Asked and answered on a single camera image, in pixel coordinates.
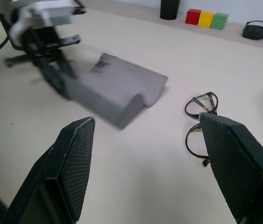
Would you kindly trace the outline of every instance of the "beige table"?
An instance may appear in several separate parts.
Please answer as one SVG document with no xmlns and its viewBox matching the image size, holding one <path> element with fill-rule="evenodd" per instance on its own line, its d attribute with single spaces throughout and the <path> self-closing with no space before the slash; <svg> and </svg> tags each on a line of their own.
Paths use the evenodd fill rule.
<svg viewBox="0 0 263 224">
<path fill-rule="evenodd" d="M 79 223 L 234 224 L 210 166 L 185 149 L 196 121 L 183 110 L 193 96 L 213 91 L 218 113 L 244 123 L 263 145 L 263 46 L 98 11 L 61 33 L 82 36 L 66 52 L 84 64 L 106 52 L 169 77 L 159 102 L 125 130 L 96 116 Z M 4 38 L 0 25 L 0 43 Z M 31 64 L 3 65 L 18 54 L 9 44 L 0 52 L 0 196 L 7 204 L 61 128 L 95 115 L 60 98 Z"/>
</svg>

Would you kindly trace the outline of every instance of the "black sunglasses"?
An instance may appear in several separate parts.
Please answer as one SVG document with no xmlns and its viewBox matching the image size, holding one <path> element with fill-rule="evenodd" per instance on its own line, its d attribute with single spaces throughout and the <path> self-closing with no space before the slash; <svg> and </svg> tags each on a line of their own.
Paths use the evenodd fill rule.
<svg viewBox="0 0 263 224">
<path fill-rule="evenodd" d="M 247 22 L 242 36 L 251 40 L 263 39 L 263 21 L 255 20 Z"/>
<path fill-rule="evenodd" d="M 218 107 L 218 104 L 219 104 L 219 100 L 217 98 L 217 96 L 213 93 L 213 92 L 208 92 L 208 93 L 205 93 L 203 95 L 200 95 L 198 97 L 194 97 L 191 101 L 189 101 L 186 106 L 185 106 L 185 113 L 193 118 L 193 119 L 196 119 L 196 120 L 199 120 L 199 114 L 201 112 L 207 112 L 207 113 L 212 113 L 212 114 L 217 114 L 217 107 Z M 198 113 L 192 113 L 192 111 L 190 110 L 190 107 L 192 105 L 198 105 L 200 106 L 201 108 L 198 109 L 199 111 L 197 111 Z M 188 147 L 188 139 L 189 139 L 189 135 L 194 132 L 194 131 L 202 131 L 202 128 L 201 128 L 201 124 L 198 123 L 196 124 L 194 127 L 192 127 L 189 132 L 187 133 L 186 135 L 186 138 L 185 138 L 185 145 L 186 145 L 186 148 L 187 150 L 192 154 L 194 155 L 195 157 L 197 158 L 200 158 L 200 159 L 204 159 L 203 161 L 203 165 L 204 167 L 207 167 L 207 165 L 210 163 L 210 160 L 209 160 L 209 156 L 206 156 L 206 155 L 199 155 L 199 154 L 196 154 L 194 153 L 192 150 L 189 149 Z"/>
</svg>

